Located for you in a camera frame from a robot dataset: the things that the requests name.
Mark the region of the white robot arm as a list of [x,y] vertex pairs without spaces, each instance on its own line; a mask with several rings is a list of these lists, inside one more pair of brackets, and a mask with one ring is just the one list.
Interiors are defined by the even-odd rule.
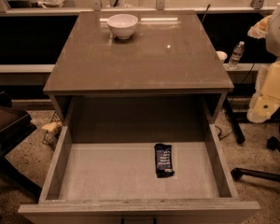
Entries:
[[277,57],[270,66],[262,66],[257,75],[255,93],[249,103],[247,118],[254,123],[270,119],[280,107],[280,3],[273,14],[251,27],[248,35],[266,38],[266,50]]

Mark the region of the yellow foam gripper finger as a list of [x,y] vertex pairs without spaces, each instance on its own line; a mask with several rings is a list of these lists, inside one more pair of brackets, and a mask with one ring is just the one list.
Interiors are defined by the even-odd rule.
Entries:
[[253,25],[247,32],[247,35],[256,39],[262,39],[267,36],[268,26],[271,15],[264,17]]
[[260,68],[255,89],[246,116],[251,122],[262,123],[280,107],[280,60]]

